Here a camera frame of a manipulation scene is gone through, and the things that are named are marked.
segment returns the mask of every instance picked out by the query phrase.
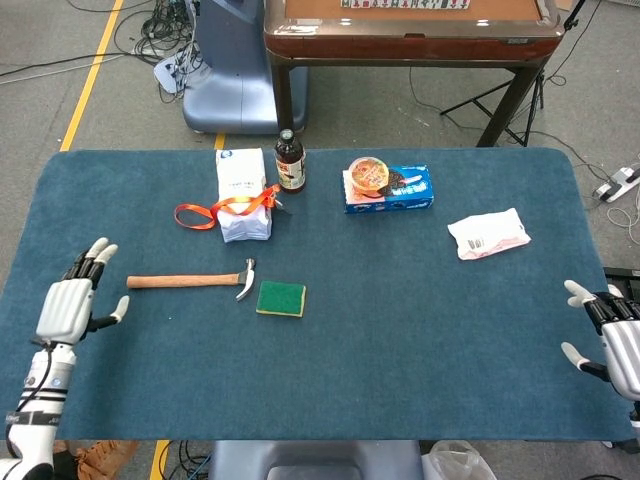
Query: robotic hand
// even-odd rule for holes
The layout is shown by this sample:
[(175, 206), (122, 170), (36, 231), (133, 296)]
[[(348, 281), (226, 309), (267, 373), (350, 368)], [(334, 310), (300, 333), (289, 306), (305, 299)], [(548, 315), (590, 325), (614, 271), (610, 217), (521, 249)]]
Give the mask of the robotic hand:
[(42, 350), (33, 357), (18, 408), (6, 417), (13, 459), (0, 459), (0, 480), (53, 478), (53, 442), (76, 363), (73, 346), (87, 333), (119, 323), (129, 306), (125, 296), (108, 317), (91, 315), (102, 271), (117, 250), (100, 238), (49, 288), (33, 340)]
[(568, 303), (584, 307), (600, 336), (607, 365), (583, 357), (570, 343), (562, 351), (578, 370), (610, 382), (619, 395), (633, 402), (631, 425), (640, 442), (640, 304), (626, 300), (615, 287), (610, 292), (590, 293), (572, 280), (564, 286), (573, 295)]

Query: metal hammer head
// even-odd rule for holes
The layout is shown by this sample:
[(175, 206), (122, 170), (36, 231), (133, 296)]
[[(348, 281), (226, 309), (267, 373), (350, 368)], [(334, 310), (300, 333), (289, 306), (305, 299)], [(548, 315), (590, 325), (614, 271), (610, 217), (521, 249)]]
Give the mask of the metal hammer head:
[(236, 295), (236, 300), (238, 302), (246, 297), (251, 291), (251, 287), (253, 287), (253, 279), (255, 277), (253, 267), (255, 266), (256, 261), (253, 258), (247, 258), (247, 269), (238, 274), (238, 285), (244, 285), (242, 291)]

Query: gray carpet floor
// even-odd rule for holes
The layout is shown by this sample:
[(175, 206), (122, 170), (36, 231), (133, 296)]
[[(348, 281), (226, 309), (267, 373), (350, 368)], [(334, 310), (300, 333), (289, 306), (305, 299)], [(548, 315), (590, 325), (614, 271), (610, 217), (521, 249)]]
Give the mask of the gray carpet floor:
[[(133, 3), (127, 0), (125, 6)], [(566, 57), (596, 3), (587, 1), (583, 21), (567, 34), (549, 72)], [(112, 2), (85, 1), (82, 5), (111, 8)], [(133, 46), (130, 37), (138, 36), (144, 18), (140, 15), (139, 21), (123, 27), (119, 34), (123, 46)], [(0, 73), (95, 52), (106, 19), (106, 14), (74, 10), (63, 0), (0, 0)], [(557, 136), (585, 161), (609, 173), (640, 161), (639, 25), (640, 8), (604, 0), (560, 72), (566, 85), (547, 83), (546, 108), (535, 120), (536, 131)], [(114, 50), (111, 44), (109, 51)], [(25, 76), (63, 67), (29, 71)], [(412, 76), (417, 96), (438, 107), (453, 105), (508, 78), (501, 71), (448, 69), (414, 69)], [(0, 77), (0, 288), (8, 275), (35, 183), (46, 161), (60, 148), (87, 69), (3, 84), (17, 77)], [(487, 103), (495, 105), (497, 99), (491, 97)], [(472, 127), (459, 128), (433, 109), (418, 105), (409, 89), (408, 68), (313, 69), (310, 101), (309, 123), (302, 136), (307, 147), (473, 146), (480, 135), (478, 128), (486, 123), (484, 115), (473, 107), (453, 114), (460, 123)], [(522, 116), (512, 127), (519, 130), (524, 123)], [(213, 135), (194, 133), (185, 125), (179, 103), (160, 102), (150, 67), (120, 58), (101, 67), (73, 148), (210, 149), (213, 141)], [(226, 139), (228, 148), (271, 147), (273, 143), (269, 136), (229, 135)], [(500, 144), (519, 148), (506, 136)], [(536, 133), (531, 144), (564, 150), (575, 165), (580, 164), (556, 139)], [(575, 171), (585, 205), (590, 208), (592, 234), (603, 264), (640, 268), (640, 246), (631, 242), (625, 229), (609, 222), (607, 207), (597, 206), (589, 198), (602, 182), (586, 168), (577, 166)], [(544, 189), (545, 185), (540, 185), (541, 195)], [(634, 196), (623, 197), (616, 206), (632, 212)], [(640, 238), (640, 227), (635, 235)], [(640, 479), (638, 456), (606, 449), (600, 443), (505, 441), (475, 445), (500, 479), (571, 480), (593, 473)], [(153, 443), (143, 443), (121, 478), (148, 476), (153, 450)]]

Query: blue tablecloth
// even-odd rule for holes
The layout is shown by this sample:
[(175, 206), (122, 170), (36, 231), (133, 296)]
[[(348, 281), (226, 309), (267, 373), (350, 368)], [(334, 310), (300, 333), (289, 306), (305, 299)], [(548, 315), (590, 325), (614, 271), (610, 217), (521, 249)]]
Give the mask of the blue tablecloth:
[[(358, 156), (426, 163), (428, 210), (343, 213)], [(265, 152), (270, 183), (276, 181)], [(255, 313), (257, 287), (129, 292), (123, 323), (78, 345), (61, 438), (544, 439), (631, 436), (628, 405), (560, 343), (602, 357), (562, 282), (605, 288), (568, 159), (551, 149), (310, 150), (267, 242), (225, 245), (179, 227), (182, 202), (217, 200), (213, 151), (56, 155), (38, 183), (0, 303), (0, 406), (15, 408), (49, 285), (105, 235), (120, 245), (94, 312), (132, 274), (238, 271), (303, 283), (302, 319)], [(515, 207), (532, 242), (456, 256), (447, 224)]]

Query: brown bottle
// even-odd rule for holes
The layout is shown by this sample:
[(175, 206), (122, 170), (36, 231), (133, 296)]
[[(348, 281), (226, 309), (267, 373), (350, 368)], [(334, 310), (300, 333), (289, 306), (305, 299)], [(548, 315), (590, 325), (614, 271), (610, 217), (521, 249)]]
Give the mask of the brown bottle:
[(298, 193), (304, 188), (304, 147), (291, 130), (282, 130), (276, 142), (278, 181), (287, 193)]

